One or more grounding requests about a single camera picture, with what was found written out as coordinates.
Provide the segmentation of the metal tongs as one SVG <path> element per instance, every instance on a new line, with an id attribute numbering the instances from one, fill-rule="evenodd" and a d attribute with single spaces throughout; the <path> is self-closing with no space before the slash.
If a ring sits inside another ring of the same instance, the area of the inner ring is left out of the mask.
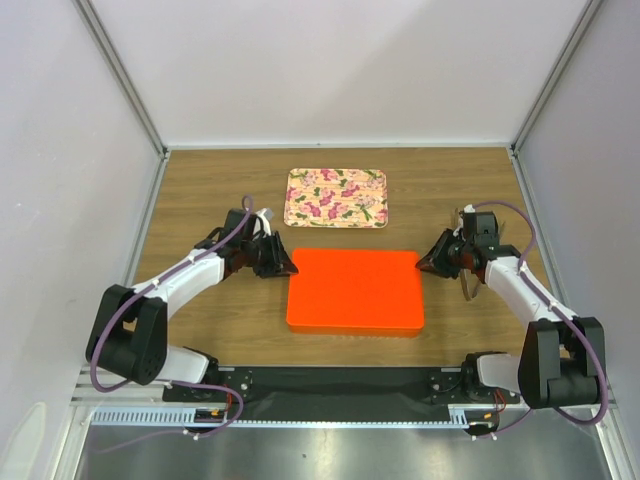
<path id="1" fill-rule="evenodd" d="M 460 275 L 460 284 L 466 301 L 474 300 L 482 285 L 486 283 L 485 276 L 488 263 L 496 260 L 499 253 L 503 253 L 501 234 L 505 224 L 500 224 L 495 213 L 491 210 L 482 210 L 480 206 L 473 205 L 476 212 L 460 216 L 460 210 L 456 210 L 458 224 L 454 234 L 465 241 L 479 254 L 480 269 L 475 273 L 463 270 Z"/>

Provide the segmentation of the orange box lid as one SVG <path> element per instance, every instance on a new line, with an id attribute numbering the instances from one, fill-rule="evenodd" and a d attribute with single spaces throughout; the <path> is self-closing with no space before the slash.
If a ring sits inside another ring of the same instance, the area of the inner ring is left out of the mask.
<path id="1" fill-rule="evenodd" d="M 422 277 L 414 251 L 297 248 L 289 280 L 290 327 L 423 329 Z"/>

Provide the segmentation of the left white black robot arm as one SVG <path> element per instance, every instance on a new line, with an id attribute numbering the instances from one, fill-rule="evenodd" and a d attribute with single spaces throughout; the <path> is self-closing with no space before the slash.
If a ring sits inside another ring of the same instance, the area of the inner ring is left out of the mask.
<path id="1" fill-rule="evenodd" d="M 198 400 L 220 388 L 217 361 L 168 340 L 171 318 L 206 290 L 243 268 L 259 278 L 289 277 L 298 272 L 280 234 L 270 224 L 272 212 L 232 209 L 223 226 L 210 232 L 166 271 L 131 287 L 114 284 L 103 294 L 86 347 L 93 387 L 114 391 L 98 377 L 105 370 L 120 383 L 154 381 L 185 386 Z"/>

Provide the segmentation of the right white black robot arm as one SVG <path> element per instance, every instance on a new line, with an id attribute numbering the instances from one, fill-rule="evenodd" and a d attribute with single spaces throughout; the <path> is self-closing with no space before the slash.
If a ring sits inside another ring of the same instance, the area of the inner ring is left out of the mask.
<path id="1" fill-rule="evenodd" d="M 471 356 L 472 369 L 460 377 L 467 399 L 482 402 L 499 388 L 519 395 L 532 409 L 607 406 L 602 324 L 579 316 L 544 287 L 524 254 L 502 243 L 493 212 L 466 207 L 457 227 L 445 230 L 416 267 L 442 278 L 475 275 L 526 328 L 519 356 Z"/>

